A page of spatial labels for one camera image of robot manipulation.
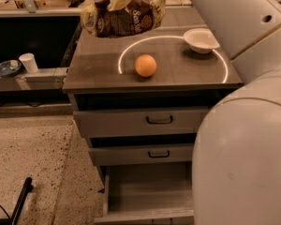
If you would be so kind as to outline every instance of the drawer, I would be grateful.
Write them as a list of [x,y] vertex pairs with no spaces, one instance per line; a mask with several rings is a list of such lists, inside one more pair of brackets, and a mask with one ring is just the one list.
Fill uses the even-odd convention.
[[74,112],[82,137],[196,133],[207,107]]
[[95,166],[191,161],[193,144],[90,148]]
[[191,163],[107,167],[95,224],[193,224]]

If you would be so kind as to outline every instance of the white cup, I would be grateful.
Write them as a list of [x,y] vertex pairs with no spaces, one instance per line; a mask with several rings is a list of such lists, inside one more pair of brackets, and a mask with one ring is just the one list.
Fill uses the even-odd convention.
[[35,73],[38,71],[37,62],[35,56],[32,53],[25,53],[19,57],[19,60],[25,66],[25,69],[29,73]]

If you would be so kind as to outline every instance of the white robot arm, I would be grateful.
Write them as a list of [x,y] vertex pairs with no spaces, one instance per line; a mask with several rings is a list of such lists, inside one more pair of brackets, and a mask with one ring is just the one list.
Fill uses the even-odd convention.
[[196,225],[281,225],[281,6],[192,0],[245,86],[205,117],[193,155]]

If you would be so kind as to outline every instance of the countertop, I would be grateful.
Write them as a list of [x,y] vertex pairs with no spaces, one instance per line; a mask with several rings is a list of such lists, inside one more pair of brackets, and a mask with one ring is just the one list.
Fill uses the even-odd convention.
[[[185,31],[206,24],[193,7],[167,7],[161,27],[132,37],[98,38],[82,31],[63,90],[67,93],[148,91],[202,88],[237,88],[242,81],[218,49],[192,52],[183,40]],[[156,73],[142,78],[135,59],[151,54]]]

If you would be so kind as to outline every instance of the speckled floor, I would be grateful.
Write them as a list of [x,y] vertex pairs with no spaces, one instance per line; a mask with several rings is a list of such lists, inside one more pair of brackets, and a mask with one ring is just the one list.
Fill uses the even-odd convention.
[[0,204],[11,215],[32,177],[18,225],[93,224],[102,185],[87,149],[69,105],[0,107]]

